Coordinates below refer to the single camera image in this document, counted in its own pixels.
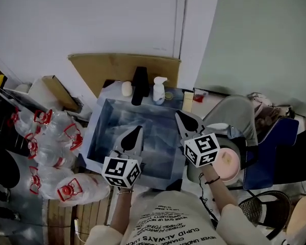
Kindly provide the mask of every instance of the plastic water bottle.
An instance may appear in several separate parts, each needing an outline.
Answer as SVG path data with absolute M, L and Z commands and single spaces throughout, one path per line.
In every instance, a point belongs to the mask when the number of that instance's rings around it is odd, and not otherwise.
M 43 166 L 71 168 L 76 159 L 69 148 L 47 135 L 35 136 L 28 143 L 28 148 L 30 150 L 29 159 L 34 159 Z
M 83 143 L 83 137 L 80 131 L 82 129 L 81 125 L 75 122 L 65 111 L 51 109 L 46 113 L 40 112 L 36 122 L 46 126 L 43 133 L 51 139 L 64 143 L 71 142 L 71 151 Z
M 40 194 L 44 199 L 57 200 L 58 183 L 66 177 L 71 177 L 73 172 L 67 168 L 54 168 L 30 166 L 32 176 L 30 177 L 30 192 Z
M 98 202 L 110 193 L 110 187 L 100 175 L 75 174 L 57 185 L 62 206 Z
M 21 111 L 16 109 L 16 113 L 12 114 L 10 122 L 14 123 L 17 133 L 24 138 L 41 131 L 41 127 L 34 122 L 34 113 L 25 107 Z

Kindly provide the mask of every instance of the cardboard box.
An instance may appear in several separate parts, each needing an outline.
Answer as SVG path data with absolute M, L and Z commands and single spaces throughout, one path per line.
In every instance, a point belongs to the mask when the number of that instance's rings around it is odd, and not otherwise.
M 87 86 L 96 97 L 106 80 L 132 81 L 137 66 L 147 68 L 148 82 L 156 76 L 166 77 L 166 87 L 177 87 L 180 60 L 176 58 L 131 54 L 76 54 L 69 55 Z
M 13 95 L 25 106 L 33 106 L 41 111 L 56 108 L 58 111 L 63 109 L 58 99 L 53 95 L 41 78 L 36 79 L 28 91 L 19 91 L 5 88 L 8 94 Z
M 56 76 L 44 76 L 42 81 L 46 84 L 48 89 L 58 99 L 59 103 L 63 107 L 73 111 L 78 109 L 78 105 L 71 98 L 70 94 Z

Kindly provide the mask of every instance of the white pump bottle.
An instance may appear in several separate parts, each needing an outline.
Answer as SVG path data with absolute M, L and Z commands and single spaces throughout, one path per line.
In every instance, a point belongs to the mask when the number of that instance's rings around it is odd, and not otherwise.
M 153 101 L 156 105 L 161 105 L 165 99 L 164 85 L 163 83 L 168 79 L 165 77 L 155 77 L 153 86 Z

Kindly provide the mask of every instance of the white t-shirt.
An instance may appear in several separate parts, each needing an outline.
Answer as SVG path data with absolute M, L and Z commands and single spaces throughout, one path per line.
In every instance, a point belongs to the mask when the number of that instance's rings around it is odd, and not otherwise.
M 234 205 L 224 207 L 216 230 L 194 195 L 164 191 L 145 205 L 144 210 L 143 203 L 132 206 L 124 235 L 108 226 L 95 226 L 86 245 L 271 244 Z

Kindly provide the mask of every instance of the white wall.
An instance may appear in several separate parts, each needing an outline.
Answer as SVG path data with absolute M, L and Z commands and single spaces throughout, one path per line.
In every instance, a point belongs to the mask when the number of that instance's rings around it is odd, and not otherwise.
M 192 90 L 208 42 L 218 0 L 187 0 L 178 87 Z
M 218 0 L 195 86 L 306 114 L 306 0 Z
M 176 3 L 0 0 L 0 69 L 23 82 L 57 75 L 73 96 L 82 96 L 93 106 L 95 96 L 67 56 L 112 52 L 172 57 Z

